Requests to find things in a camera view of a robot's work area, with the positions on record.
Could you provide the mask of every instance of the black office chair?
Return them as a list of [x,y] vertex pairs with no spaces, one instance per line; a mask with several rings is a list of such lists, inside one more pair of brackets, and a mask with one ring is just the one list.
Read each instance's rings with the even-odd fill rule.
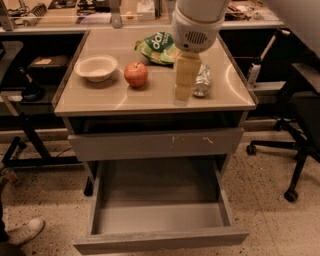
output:
[[[284,193],[289,202],[298,198],[295,188],[306,158],[311,156],[320,163],[320,73],[301,63],[293,64],[293,68],[293,74],[277,94],[276,106],[283,112],[280,111],[281,119],[274,129],[288,131],[294,142],[253,140],[246,149],[249,155],[256,154],[255,145],[297,150],[297,164],[290,186]],[[303,91],[312,94],[301,96]]]

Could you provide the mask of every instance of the floor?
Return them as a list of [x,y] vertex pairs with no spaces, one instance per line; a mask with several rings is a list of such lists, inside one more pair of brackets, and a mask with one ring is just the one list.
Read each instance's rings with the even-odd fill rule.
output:
[[[260,147],[256,156],[248,156],[245,152],[247,142],[262,135],[274,137],[265,132],[245,133],[223,176],[234,225],[250,230],[241,245],[122,255],[319,255],[320,175],[316,172],[319,165],[313,159],[307,160],[298,186],[298,202],[288,203],[283,192],[295,166],[294,153]],[[52,155],[64,150],[67,151],[63,154],[73,154],[64,140],[48,140],[46,145]],[[0,144],[0,154],[4,154],[6,147],[6,143]],[[29,146],[20,157],[33,154],[32,146]],[[83,194],[84,168],[81,165],[37,167],[16,169],[16,172],[21,178],[20,186],[12,186],[4,179],[1,181],[7,229],[33,217],[46,221],[43,232],[23,246],[26,255],[80,256],[73,241],[86,235],[91,203],[91,197]]]

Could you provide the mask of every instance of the black pants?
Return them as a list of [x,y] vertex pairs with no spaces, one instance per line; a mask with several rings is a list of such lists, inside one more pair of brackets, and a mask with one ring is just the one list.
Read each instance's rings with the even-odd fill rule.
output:
[[4,222],[2,220],[3,217],[3,208],[2,202],[0,198],[0,255],[1,256],[25,256],[23,251],[18,246],[13,244],[6,243],[8,240],[8,235],[5,232]]

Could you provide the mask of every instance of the white shoe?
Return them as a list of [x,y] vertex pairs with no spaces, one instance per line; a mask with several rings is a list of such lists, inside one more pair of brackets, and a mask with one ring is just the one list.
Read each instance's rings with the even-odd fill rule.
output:
[[9,235],[8,243],[22,246],[39,235],[43,230],[44,225],[45,222],[43,219],[35,218],[19,228],[7,231],[7,234]]

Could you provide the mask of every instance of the silver can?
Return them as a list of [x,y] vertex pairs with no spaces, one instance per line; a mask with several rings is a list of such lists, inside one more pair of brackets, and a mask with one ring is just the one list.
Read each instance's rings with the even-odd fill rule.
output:
[[198,76],[193,86],[192,93],[196,97],[204,97],[211,91],[210,67],[201,64]]

